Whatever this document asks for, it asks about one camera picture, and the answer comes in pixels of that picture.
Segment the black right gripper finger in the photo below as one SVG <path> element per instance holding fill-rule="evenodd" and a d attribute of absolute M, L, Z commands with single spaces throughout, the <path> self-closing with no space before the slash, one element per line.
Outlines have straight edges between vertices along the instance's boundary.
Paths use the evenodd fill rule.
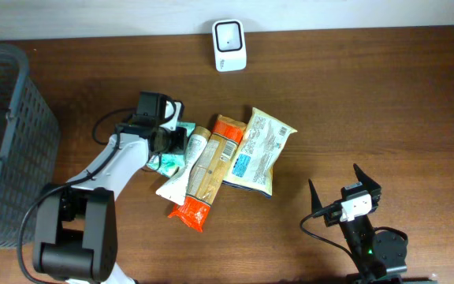
<path fill-rule="evenodd" d="M 371 177 L 365 174 L 356 163 L 353 164 L 353 168 L 358 181 L 361 182 L 367 188 L 367 191 L 369 193 L 381 192 L 381 186 Z"/>
<path fill-rule="evenodd" d="M 322 215 L 322 204 L 318 197 L 318 193 L 311 179 L 308 180 L 308 184 L 311 192 L 311 215 L 321 216 Z"/>

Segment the white tube with beige cap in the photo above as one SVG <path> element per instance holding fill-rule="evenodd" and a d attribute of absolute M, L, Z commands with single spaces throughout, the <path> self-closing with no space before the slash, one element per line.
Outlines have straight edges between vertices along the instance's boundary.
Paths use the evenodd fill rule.
<path fill-rule="evenodd" d="M 188 145 L 184 153 L 184 165 L 156 190 L 155 193 L 158 196 L 180 206 L 184 204 L 192 168 L 206 148 L 210 135 L 210 130 L 202 126 L 197 126 L 194 129 L 188 139 Z"/>

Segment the red spaghetti packet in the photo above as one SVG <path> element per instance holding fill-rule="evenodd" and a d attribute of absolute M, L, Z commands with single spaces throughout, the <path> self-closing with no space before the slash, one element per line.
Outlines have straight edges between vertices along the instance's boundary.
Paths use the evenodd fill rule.
<path fill-rule="evenodd" d="M 176 205 L 171 217 L 201 232 L 221 183 L 233 162 L 247 124 L 218 115 L 207 145 L 192 167 L 184 203 Z"/>

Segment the yellow white snack bag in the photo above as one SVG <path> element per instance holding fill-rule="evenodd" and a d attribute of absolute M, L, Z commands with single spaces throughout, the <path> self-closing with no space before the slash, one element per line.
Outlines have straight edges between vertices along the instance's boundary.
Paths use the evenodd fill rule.
<path fill-rule="evenodd" d="M 273 166 L 289 136 L 296 132 L 290 125 L 253 107 L 252 116 L 223 183 L 260 192 L 270 198 L 273 195 Z"/>

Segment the small teal tissue pack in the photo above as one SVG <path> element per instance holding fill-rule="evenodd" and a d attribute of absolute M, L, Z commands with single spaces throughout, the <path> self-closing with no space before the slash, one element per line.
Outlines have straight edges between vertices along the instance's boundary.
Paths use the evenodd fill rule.
<path fill-rule="evenodd" d="M 165 177 L 172 177 L 181 167 L 184 166 L 184 156 L 174 154 L 154 155 L 147 162 L 146 167 L 157 171 Z"/>

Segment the teal wet wipes pack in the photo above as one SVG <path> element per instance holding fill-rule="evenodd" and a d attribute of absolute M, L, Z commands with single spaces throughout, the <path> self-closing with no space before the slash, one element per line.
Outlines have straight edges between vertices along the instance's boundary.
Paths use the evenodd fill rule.
<path fill-rule="evenodd" d="M 191 136 L 191 134 L 193 133 L 195 127 L 196 127 L 196 124 L 194 122 L 188 122 L 188 121 L 179 121 L 177 123 L 177 127 L 181 127 L 181 128 L 184 128 L 186 129 L 186 138 L 185 138 L 185 143 L 184 143 L 184 147 L 186 148 L 187 145 L 188 145 L 188 140 Z"/>

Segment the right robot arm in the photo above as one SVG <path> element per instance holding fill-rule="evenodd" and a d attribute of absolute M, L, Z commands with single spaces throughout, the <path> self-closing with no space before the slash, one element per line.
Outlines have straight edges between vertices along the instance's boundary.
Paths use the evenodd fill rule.
<path fill-rule="evenodd" d="M 353 165 L 357 182 L 340 189 L 341 198 L 322 206 L 312 183 L 311 213 L 300 221 L 300 229 L 307 235 L 344 251 L 358 272 L 346 276 L 348 283 L 402 283 L 407 271 L 408 236 L 405 232 L 387 227 L 372 226 L 368 215 L 378 208 L 381 186 Z M 313 234 L 303 227 L 308 219 L 324 218 L 326 226 L 338 225 L 347 247 Z"/>

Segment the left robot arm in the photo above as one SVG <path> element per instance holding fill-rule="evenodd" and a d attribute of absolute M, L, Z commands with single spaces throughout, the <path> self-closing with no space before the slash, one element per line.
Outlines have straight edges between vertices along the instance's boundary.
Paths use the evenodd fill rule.
<path fill-rule="evenodd" d="M 47 185 L 36 204 L 35 271 L 67 283 L 132 283 L 116 262 L 115 201 L 153 155 L 182 154 L 187 139 L 183 127 L 121 123 L 84 171 Z"/>

